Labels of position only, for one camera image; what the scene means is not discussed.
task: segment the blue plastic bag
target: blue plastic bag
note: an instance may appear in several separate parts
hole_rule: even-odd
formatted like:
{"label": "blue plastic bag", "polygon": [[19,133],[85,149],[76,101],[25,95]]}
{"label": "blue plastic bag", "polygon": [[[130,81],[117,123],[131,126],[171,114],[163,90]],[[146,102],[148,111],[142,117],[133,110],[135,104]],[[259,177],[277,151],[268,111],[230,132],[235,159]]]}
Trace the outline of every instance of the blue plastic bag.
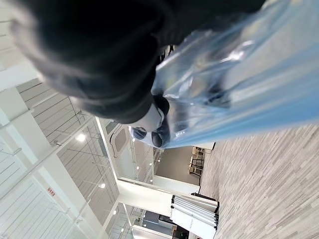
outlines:
{"label": "blue plastic bag", "polygon": [[170,104],[166,148],[317,121],[319,0],[279,0],[225,32],[192,33],[158,65],[152,94]]}

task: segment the exit sign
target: exit sign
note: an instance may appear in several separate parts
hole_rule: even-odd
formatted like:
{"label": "exit sign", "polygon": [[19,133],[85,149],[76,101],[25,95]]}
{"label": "exit sign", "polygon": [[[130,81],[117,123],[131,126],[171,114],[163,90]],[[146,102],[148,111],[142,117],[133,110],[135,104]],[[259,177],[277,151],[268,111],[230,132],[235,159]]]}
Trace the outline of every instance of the exit sign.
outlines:
{"label": "exit sign", "polygon": [[51,187],[48,188],[48,193],[53,197],[55,195],[55,192]]}

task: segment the ceiling light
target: ceiling light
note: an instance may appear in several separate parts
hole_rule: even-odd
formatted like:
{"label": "ceiling light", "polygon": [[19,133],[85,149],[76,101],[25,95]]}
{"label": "ceiling light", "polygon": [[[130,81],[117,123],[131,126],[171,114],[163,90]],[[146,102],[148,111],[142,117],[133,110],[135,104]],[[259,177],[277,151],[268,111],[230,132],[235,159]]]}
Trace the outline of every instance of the ceiling light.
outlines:
{"label": "ceiling light", "polygon": [[100,188],[105,188],[105,183],[99,184],[99,187],[100,187]]}
{"label": "ceiling light", "polygon": [[78,136],[76,136],[75,138],[77,141],[80,141],[80,142],[84,142],[85,140],[85,135],[84,134],[79,134]]}

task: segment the white panel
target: white panel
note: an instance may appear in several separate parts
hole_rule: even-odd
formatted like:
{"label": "white panel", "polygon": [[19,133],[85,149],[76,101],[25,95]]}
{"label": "white panel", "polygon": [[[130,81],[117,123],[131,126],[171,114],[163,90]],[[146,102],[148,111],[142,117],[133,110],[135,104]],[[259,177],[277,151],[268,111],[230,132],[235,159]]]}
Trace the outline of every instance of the white panel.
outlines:
{"label": "white panel", "polygon": [[191,194],[199,191],[199,186],[184,183],[181,181],[173,180],[170,178],[154,176],[153,178],[153,185],[160,186],[161,188],[168,190],[168,191],[176,191],[185,194]]}

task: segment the floor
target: floor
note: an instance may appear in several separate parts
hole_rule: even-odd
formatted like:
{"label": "floor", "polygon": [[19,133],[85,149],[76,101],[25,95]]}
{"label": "floor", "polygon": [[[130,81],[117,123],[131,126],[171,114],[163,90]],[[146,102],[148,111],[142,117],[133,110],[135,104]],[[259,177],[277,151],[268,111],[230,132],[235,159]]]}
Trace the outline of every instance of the floor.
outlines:
{"label": "floor", "polygon": [[319,127],[217,142],[200,192],[220,201],[215,239],[319,238]]}

